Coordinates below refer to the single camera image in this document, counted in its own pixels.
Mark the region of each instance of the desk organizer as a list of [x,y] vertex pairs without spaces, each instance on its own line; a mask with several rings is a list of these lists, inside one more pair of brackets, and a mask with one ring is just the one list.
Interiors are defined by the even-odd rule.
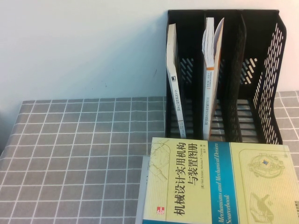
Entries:
[[[177,27],[187,138],[203,138],[201,42],[206,17],[214,17],[215,27],[225,18],[211,140],[282,144],[273,109],[286,40],[278,10],[168,11],[168,25]],[[180,136],[168,81],[165,136]]]

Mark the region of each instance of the book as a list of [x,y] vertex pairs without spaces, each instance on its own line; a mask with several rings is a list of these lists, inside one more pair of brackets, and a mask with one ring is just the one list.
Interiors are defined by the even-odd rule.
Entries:
[[220,21],[214,33],[214,18],[206,19],[206,29],[202,39],[204,55],[203,81],[203,138],[209,140],[212,116],[215,111],[219,64],[221,55],[222,33],[224,18]]
[[167,46],[166,46],[166,68],[168,74],[169,85],[171,89],[172,100],[174,103],[174,109],[176,111],[178,119],[178,128],[180,132],[180,137],[182,139],[186,138],[183,109],[181,104],[181,97],[178,87],[178,76],[177,76],[177,58],[178,48],[177,48],[177,32],[176,24],[170,24],[167,31]]
[[299,223],[287,146],[153,138],[143,224]]
[[135,224],[142,224],[146,186],[148,183],[148,175],[149,175],[149,164],[150,164],[150,157],[144,155],[142,158],[141,178],[140,178],[140,185],[139,185],[139,195],[138,195]]

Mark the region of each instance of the yellow book cover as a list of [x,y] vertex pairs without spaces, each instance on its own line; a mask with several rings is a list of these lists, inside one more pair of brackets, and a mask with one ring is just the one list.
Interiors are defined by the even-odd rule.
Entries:
[[153,138],[142,224],[299,224],[287,146]]

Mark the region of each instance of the red logo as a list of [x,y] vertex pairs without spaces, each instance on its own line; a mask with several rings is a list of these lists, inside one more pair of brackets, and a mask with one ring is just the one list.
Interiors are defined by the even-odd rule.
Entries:
[[164,207],[157,207],[157,214],[164,215]]

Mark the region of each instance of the table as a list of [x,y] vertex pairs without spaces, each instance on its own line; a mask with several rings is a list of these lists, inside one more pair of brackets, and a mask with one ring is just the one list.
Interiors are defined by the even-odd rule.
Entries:
[[[275,115],[299,173],[299,100]],[[133,224],[142,156],[164,137],[165,97],[24,101],[0,157],[0,224]]]

